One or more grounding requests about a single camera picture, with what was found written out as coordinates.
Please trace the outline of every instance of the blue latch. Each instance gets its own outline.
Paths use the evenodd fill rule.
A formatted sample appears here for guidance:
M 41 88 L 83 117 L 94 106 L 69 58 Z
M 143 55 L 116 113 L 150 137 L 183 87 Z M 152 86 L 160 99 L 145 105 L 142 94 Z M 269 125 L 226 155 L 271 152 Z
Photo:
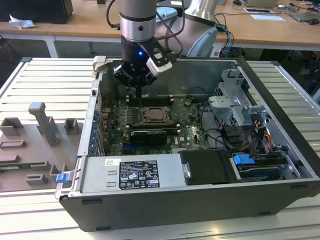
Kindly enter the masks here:
M 255 160 L 250 158 L 249 154 L 237 154 L 233 157 L 236 165 L 238 164 L 255 164 Z
M 57 184 L 66 184 L 69 183 L 70 173 L 59 173 L 56 176 L 55 182 Z

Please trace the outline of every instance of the barcode sticker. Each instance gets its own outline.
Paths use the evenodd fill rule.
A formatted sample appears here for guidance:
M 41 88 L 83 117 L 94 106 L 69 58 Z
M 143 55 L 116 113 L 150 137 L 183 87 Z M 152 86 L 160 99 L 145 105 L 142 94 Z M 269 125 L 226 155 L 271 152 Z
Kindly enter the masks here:
M 119 166 L 121 158 L 106 158 L 104 165 L 105 166 Z

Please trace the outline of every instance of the power cable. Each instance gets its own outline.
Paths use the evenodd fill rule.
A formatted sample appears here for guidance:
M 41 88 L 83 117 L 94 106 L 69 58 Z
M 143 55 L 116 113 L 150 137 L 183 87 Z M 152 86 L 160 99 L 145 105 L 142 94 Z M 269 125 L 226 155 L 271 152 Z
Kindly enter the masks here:
M 106 14 L 105 14 L 105 18 L 106 18 L 106 22 L 109 24 L 109 26 L 112 28 L 112 29 L 117 29 L 117 30 L 120 30 L 120 23 L 117 23 L 117 24 L 113 24 L 110 22 L 110 19 L 109 19 L 109 13 L 110 13 L 110 9 L 112 7 L 112 5 L 114 4 L 116 0 L 111 0 L 107 9 L 106 9 Z
M 166 24 L 166 22 L 164 21 L 164 19 L 160 16 L 160 14 L 158 12 L 156 12 L 156 15 L 158 16 L 158 18 L 160 19 L 160 21 L 163 23 L 163 25 L 165 26 L 165 28 L 171 33 L 174 35 L 174 32 L 171 30 L 171 28 Z M 184 45 L 181 43 L 181 41 L 176 37 L 174 36 L 174 39 L 178 42 L 178 44 L 180 45 L 180 51 L 179 53 L 177 54 L 178 56 L 181 55 L 181 53 L 184 51 Z
M 21 59 L 20 55 L 13 49 L 13 47 L 8 43 L 8 41 L 3 37 L 1 36 L 0 34 L 0 37 L 3 39 L 3 41 L 11 48 L 12 52 L 19 58 L 19 60 Z
M 185 18 L 185 0 L 181 0 L 181 4 L 182 4 L 182 27 L 181 27 L 180 31 L 177 31 L 176 33 L 173 33 L 173 34 L 157 37 L 156 38 L 157 41 L 173 38 L 173 37 L 179 35 L 180 33 L 182 33 L 183 30 L 185 29 L 185 23 L 186 23 L 186 18 Z

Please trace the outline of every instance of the black plastic cover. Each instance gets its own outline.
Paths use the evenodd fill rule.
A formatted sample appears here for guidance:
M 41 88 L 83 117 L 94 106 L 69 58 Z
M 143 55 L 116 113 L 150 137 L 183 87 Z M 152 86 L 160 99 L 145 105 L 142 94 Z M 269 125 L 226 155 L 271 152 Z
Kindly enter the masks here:
M 191 178 L 185 179 L 187 185 L 236 183 L 230 162 L 231 153 L 226 150 L 182 151 L 180 157 L 191 173 Z

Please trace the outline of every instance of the white sticker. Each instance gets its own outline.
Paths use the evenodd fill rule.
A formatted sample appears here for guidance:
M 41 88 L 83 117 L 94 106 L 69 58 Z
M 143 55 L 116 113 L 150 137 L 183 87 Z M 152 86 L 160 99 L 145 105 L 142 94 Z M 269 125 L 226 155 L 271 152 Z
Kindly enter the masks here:
M 121 158 L 106 158 L 104 165 L 105 166 L 119 166 Z
M 182 6 L 182 2 L 181 1 L 171 1 L 172 5 L 178 5 L 178 6 Z

